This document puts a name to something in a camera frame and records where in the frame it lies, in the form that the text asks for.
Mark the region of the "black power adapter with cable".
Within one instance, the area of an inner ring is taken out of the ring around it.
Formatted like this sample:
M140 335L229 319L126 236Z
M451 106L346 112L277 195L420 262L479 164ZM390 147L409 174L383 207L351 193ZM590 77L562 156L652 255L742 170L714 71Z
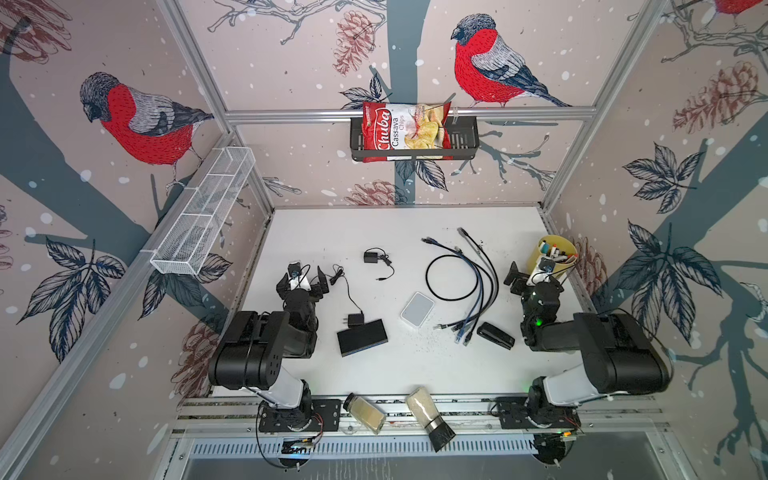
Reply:
M386 281L395 274L395 268L390 260L389 254L380 247L371 247L363 252L363 261L366 264L377 264L383 262L389 269L390 273L384 277L378 277L377 281Z

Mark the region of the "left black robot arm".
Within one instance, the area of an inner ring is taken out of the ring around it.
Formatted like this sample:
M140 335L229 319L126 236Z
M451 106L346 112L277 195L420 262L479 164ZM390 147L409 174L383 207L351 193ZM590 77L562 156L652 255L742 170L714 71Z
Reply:
M208 364L208 381L230 391L256 394L264 406L264 430L304 431L324 427L309 384L282 367L284 359L309 359L318 338L316 305L329 292L325 273L290 264L276 285L282 308L239 311L223 332Z

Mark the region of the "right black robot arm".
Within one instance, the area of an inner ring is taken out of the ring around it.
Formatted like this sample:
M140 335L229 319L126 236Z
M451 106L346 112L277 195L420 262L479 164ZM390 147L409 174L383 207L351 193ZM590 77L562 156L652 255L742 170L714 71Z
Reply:
M521 299L524 343L534 352L577 352L581 363L536 378L524 403L538 428L576 427L579 405L609 395L649 395L667 389L671 368L628 313L577 312L559 321L562 284L548 272L525 275L510 265L504 284Z

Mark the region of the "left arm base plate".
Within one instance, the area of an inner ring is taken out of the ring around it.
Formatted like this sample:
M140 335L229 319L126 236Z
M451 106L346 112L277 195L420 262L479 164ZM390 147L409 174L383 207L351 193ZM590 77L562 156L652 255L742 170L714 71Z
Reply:
M265 403L258 414L259 433L336 432L342 402L338 399L313 398L294 409L278 409Z

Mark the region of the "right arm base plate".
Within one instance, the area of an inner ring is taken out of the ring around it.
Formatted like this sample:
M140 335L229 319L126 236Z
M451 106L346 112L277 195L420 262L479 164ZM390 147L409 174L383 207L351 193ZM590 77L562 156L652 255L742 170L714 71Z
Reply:
M574 407L555 406L546 400L534 404L528 397L499 397L492 404L489 414L499 420L504 430L581 428Z

